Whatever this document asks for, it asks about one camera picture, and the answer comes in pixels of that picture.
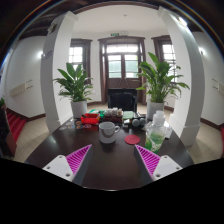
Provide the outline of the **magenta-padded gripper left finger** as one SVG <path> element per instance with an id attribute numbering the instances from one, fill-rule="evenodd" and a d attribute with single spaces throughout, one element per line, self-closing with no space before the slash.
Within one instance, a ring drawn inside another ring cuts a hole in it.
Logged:
<path id="1" fill-rule="evenodd" d="M 92 155 L 92 145 L 86 145 L 67 156 L 56 156 L 43 170 L 81 186 Z"/>

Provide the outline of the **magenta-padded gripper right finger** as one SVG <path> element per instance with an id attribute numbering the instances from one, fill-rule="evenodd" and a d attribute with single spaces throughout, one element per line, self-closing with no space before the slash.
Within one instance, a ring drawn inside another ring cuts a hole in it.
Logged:
<path id="1" fill-rule="evenodd" d="M 147 185 L 182 169 L 168 155 L 159 156 L 142 146 L 134 146 L 142 182 Z"/>

